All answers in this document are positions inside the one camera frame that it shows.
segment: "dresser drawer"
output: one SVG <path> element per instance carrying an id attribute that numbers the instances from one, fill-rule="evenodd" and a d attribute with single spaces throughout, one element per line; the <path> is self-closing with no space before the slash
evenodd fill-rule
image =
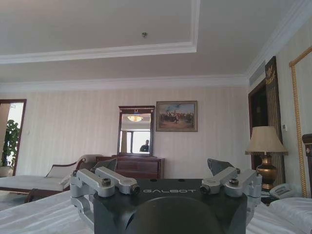
<path id="1" fill-rule="evenodd" d="M 157 172 L 158 162 L 139 160 L 119 160 L 117 170 L 133 170 L 141 172 Z"/>

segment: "painting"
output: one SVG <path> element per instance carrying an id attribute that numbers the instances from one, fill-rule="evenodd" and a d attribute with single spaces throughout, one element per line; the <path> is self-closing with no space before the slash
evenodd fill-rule
<path id="1" fill-rule="evenodd" d="M 158 101 L 156 131 L 197 132 L 197 101 Z"/>

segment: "white bedsheet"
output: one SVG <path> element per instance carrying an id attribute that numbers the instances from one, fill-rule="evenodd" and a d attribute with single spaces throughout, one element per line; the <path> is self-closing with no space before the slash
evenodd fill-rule
<path id="1" fill-rule="evenodd" d="M 93 234 L 70 203 L 70 191 L 0 212 L 1 234 Z M 264 204 L 256 207 L 247 234 L 303 234 L 274 215 Z"/>

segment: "black screw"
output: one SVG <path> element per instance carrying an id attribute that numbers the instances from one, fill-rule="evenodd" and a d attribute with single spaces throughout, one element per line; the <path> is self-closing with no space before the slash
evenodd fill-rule
<path id="1" fill-rule="evenodd" d="M 206 188 L 206 187 L 204 187 L 204 186 L 201 186 L 200 187 L 200 192 L 202 193 L 202 194 L 208 194 L 208 193 L 210 193 L 210 188 Z"/>
<path id="2" fill-rule="evenodd" d="M 233 179 L 229 180 L 229 183 L 232 184 L 232 185 L 238 185 L 238 180 L 233 178 Z"/>
<path id="3" fill-rule="evenodd" d="M 147 38 L 148 33 L 142 33 L 143 38 Z"/>
<path id="4" fill-rule="evenodd" d="M 131 195 L 137 195 L 139 192 L 140 192 L 140 187 L 139 186 L 132 187 L 131 190 L 130 190 L 130 194 Z"/>
<path id="5" fill-rule="evenodd" d="M 104 179 L 102 179 L 102 185 L 103 185 L 103 186 L 111 185 L 111 179 L 110 179 L 110 178 L 104 178 Z"/>

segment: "mirror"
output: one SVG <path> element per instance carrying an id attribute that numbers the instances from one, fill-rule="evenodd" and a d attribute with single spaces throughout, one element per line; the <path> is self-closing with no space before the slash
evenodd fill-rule
<path id="1" fill-rule="evenodd" d="M 155 106 L 119 106 L 117 154 L 152 156 Z"/>

